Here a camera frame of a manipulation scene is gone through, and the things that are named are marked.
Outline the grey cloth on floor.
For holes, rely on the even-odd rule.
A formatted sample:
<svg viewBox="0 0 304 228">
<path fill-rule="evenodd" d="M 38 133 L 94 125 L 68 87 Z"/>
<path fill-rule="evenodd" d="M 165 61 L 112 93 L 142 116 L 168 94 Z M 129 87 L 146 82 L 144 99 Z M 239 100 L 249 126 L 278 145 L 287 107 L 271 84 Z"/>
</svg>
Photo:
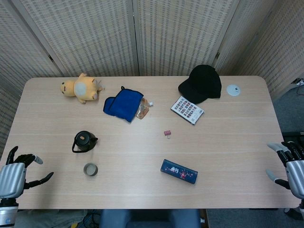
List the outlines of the grey cloth on floor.
<svg viewBox="0 0 304 228">
<path fill-rule="evenodd" d="M 87 214 L 86 209 L 23 209 L 14 228 L 70 228 Z"/>
</svg>

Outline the dark green ceramic cup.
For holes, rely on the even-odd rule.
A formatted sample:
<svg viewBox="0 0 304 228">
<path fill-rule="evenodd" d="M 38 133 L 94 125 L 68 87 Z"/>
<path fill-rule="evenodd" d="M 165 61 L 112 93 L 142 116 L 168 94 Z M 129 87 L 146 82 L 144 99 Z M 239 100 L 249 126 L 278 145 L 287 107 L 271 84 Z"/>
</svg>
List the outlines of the dark green ceramic cup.
<svg viewBox="0 0 304 228">
<path fill-rule="evenodd" d="M 87 163 L 83 168 L 83 172 L 87 176 L 95 176 L 98 173 L 98 167 L 93 163 Z"/>
</svg>

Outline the yellow plush toy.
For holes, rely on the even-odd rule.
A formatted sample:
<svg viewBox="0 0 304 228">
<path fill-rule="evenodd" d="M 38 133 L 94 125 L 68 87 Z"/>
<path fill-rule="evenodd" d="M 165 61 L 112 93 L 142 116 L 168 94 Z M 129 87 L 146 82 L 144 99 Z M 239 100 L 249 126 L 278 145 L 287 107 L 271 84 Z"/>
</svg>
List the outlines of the yellow plush toy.
<svg viewBox="0 0 304 228">
<path fill-rule="evenodd" d="M 75 96 L 82 104 L 85 104 L 86 101 L 96 100 L 98 92 L 103 89 L 101 81 L 85 73 L 81 73 L 75 80 L 63 81 L 60 85 L 60 91 L 64 96 Z"/>
</svg>

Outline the black box on floor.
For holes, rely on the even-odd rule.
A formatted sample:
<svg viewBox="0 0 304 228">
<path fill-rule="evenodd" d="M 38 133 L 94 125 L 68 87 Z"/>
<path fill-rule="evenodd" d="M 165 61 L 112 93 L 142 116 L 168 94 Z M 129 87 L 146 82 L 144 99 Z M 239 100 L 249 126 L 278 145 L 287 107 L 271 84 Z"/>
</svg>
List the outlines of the black box on floor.
<svg viewBox="0 0 304 228">
<path fill-rule="evenodd" d="M 284 141 L 294 141 L 296 143 L 304 143 L 304 131 L 300 132 L 283 132 Z"/>
</svg>

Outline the woven folding screen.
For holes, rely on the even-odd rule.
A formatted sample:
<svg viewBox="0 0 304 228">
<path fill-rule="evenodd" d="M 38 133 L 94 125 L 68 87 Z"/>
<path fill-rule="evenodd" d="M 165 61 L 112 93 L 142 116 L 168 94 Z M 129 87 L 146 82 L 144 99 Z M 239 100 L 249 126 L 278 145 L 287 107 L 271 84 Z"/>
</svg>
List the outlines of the woven folding screen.
<svg viewBox="0 0 304 228">
<path fill-rule="evenodd" d="M 304 131 L 304 86 L 289 94 L 304 78 L 304 0 L 0 0 L 0 158 L 32 78 L 185 76 L 199 64 L 264 78 L 282 132 Z"/>
</svg>

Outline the clear orange spout pouch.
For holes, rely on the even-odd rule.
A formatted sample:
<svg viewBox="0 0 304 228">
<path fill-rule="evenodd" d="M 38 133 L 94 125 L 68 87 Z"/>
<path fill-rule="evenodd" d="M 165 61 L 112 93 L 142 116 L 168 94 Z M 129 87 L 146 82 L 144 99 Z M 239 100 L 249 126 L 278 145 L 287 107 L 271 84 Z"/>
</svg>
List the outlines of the clear orange spout pouch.
<svg viewBox="0 0 304 228">
<path fill-rule="evenodd" d="M 148 102 L 147 99 L 142 98 L 140 101 L 138 111 L 136 113 L 136 117 L 139 119 L 143 119 L 148 113 L 150 107 L 153 107 L 153 102 Z"/>
</svg>

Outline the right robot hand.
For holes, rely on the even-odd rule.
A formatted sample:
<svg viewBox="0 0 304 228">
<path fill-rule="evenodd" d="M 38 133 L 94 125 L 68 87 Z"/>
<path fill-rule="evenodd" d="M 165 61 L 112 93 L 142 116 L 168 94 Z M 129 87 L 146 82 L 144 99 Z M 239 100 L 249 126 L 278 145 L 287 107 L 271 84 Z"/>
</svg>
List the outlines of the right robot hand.
<svg viewBox="0 0 304 228">
<path fill-rule="evenodd" d="M 276 177 L 272 171 L 266 170 L 267 176 L 274 183 L 290 190 L 298 199 L 304 200 L 304 148 L 293 141 L 267 144 L 276 152 L 281 160 L 287 180 Z"/>
</svg>

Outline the black baseball cap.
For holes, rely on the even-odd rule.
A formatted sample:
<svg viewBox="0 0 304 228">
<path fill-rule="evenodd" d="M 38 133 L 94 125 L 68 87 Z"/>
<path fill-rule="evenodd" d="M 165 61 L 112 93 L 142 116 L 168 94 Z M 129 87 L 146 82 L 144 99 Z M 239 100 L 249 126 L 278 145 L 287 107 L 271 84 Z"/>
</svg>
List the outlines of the black baseball cap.
<svg viewBox="0 0 304 228">
<path fill-rule="evenodd" d="M 194 104 L 220 98 L 221 89 L 220 77 L 215 68 L 209 65 L 194 67 L 189 78 L 178 86 L 180 94 Z"/>
</svg>

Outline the dark blue pencil box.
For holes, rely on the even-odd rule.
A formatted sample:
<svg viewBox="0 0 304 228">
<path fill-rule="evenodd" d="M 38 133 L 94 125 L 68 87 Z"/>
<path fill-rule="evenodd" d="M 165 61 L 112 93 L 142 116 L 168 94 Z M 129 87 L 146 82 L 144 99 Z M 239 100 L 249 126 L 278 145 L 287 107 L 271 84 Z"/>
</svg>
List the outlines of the dark blue pencil box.
<svg viewBox="0 0 304 228">
<path fill-rule="evenodd" d="M 161 166 L 161 172 L 164 172 L 170 176 L 186 181 L 190 184 L 195 184 L 198 172 L 192 169 L 186 168 L 179 164 L 173 163 L 167 159 L 163 160 Z"/>
</svg>

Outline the black teapot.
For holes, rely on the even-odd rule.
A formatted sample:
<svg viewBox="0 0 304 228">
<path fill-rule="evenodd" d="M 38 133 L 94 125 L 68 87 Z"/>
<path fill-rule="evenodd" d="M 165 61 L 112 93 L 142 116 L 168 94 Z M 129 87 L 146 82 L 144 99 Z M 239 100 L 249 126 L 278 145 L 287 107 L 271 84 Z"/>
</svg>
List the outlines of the black teapot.
<svg viewBox="0 0 304 228">
<path fill-rule="evenodd" d="M 97 143 L 98 138 L 88 131 L 80 131 L 74 137 L 72 145 L 73 153 L 85 153 L 92 150 Z"/>
</svg>

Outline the blue seat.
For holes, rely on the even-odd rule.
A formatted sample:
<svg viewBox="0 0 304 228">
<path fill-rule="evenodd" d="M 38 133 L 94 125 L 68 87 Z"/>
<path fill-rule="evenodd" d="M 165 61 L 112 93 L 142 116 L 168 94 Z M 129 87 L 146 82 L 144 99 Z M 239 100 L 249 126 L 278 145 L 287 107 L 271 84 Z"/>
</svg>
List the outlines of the blue seat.
<svg viewBox="0 0 304 228">
<path fill-rule="evenodd" d="M 103 209 L 99 228 L 201 228 L 199 209 Z"/>
</svg>

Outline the black chair base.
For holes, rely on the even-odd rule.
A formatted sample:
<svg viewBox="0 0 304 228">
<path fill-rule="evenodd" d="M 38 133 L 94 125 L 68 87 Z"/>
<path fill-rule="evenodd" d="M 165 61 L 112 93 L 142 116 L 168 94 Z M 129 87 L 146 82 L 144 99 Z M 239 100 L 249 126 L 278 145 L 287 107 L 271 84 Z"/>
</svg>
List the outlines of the black chair base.
<svg viewBox="0 0 304 228">
<path fill-rule="evenodd" d="M 296 208 L 296 209 L 285 208 L 284 213 L 288 217 L 290 217 L 294 220 L 298 220 L 298 221 L 303 221 L 304 220 L 303 216 L 302 216 L 301 212 L 298 210 L 298 208 Z"/>
</svg>

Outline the blue folded cloth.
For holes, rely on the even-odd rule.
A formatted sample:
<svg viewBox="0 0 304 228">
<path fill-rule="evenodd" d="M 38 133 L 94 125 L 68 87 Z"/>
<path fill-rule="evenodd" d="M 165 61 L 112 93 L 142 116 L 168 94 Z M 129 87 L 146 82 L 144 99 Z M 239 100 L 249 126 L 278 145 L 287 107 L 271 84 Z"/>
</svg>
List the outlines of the blue folded cloth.
<svg viewBox="0 0 304 228">
<path fill-rule="evenodd" d="M 115 97 L 108 97 L 105 100 L 103 112 L 131 123 L 143 97 L 142 93 L 121 86 Z"/>
</svg>

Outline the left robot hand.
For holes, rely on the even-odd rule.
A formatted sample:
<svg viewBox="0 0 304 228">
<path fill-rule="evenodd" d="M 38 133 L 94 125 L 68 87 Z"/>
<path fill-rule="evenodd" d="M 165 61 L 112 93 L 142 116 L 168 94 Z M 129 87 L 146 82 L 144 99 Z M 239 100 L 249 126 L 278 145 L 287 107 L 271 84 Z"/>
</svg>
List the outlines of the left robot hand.
<svg viewBox="0 0 304 228">
<path fill-rule="evenodd" d="M 12 148 L 8 154 L 5 165 L 0 170 L 0 199 L 17 199 L 24 190 L 42 185 L 47 182 L 54 173 L 31 182 L 26 182 L 27 167 L 32 163 L 43 164 L 43 161 L 34 154 L 22 154 L 14 158 L 18 146 Z"/>
</svg>

